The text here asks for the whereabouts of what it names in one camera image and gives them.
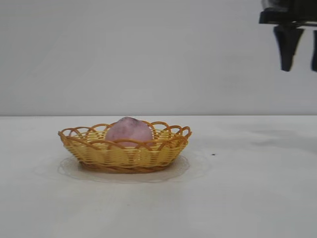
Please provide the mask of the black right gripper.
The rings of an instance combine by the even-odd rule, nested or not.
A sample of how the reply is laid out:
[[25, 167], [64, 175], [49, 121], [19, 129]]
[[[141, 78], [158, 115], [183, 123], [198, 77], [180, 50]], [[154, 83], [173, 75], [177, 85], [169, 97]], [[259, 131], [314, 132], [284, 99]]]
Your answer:
[[[262, 0], [259, 24], [317, 24], [317, 0]], [[280, 66], [290, 71], [304, 29], [275, 26], [273, 29], [280, 54]], [[314, 30], [312, 71], [317, 71], [317, 30]]]

